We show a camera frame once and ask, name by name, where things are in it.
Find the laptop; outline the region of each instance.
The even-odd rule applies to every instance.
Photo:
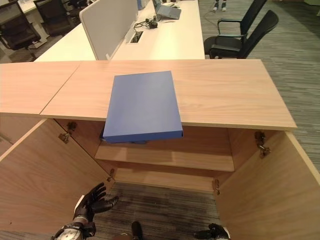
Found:
[[[181,9],[171,7],[171,6],[164,6],[161,5],[161,0],[152,0],[155,13],[162,17],[170,18],[170,19],[179,19],[181,14]]]

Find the black office chair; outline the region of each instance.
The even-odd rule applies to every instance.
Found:
[[[242,20],[236,20],[236,19],[225,19],[221,18],[218,20],[218,31],[219,35],[223,37],[229,37],[229,38],[241,38],[242,42],[244,43],[247,40],[247,35],[249,28],[251,27],[252,23],[256,19],[258,13],[262,9],[262,7],[265,5],[267,0],[253,0],[251,3],[249,9],[246,11],[244,17]],[[220,31],[220,23],[239,23],[240,24],[240,34],[223,34]]]
[[[21,10],[17,1],[9,2],[0,6],[0,41],[7,49],[26,49],[36,59],[29,46],[39,42],[39,33]]]
[[[237,58],[246,59],[264,35],[274,29],[279,22],[278,16],[269,10],[245,43],[233,37],[216,36],[204,41],[204,52],[211,59]]]
[[[79,13],[85,8],[87,7],[87,0],[68,0],[68,1],[63,1],[62,0],[63,5],[67,5],[67,7],[65,7],[65,9],[67,10],[67,12],[70,14],[70,17],[74,18],[75,20],[75,24],[79,24],[80,21],[80,17],[79,17]]]
[[[64,36],[75,27],[61,0],[35,0],[34,4],[44,21],[41,24],[48,35]]]

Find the desk divider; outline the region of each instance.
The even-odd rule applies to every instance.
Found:
[[[97,0],[79,16],[95,59],[109,60],[136,21],[138,4],[137,0]]]

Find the blue box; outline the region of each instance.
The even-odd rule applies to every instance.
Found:
[[[183,137],[171,71],[115,76],[102,137],[109,143]]]

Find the open cabinet door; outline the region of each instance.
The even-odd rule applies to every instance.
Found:
[[[220,186],[232,240],[320,239],[320,175],[291,132],[278,132]]]
[[[55,233],[82,194],[112,178],[52,119],[43,119],[0,157],[0,229]]]

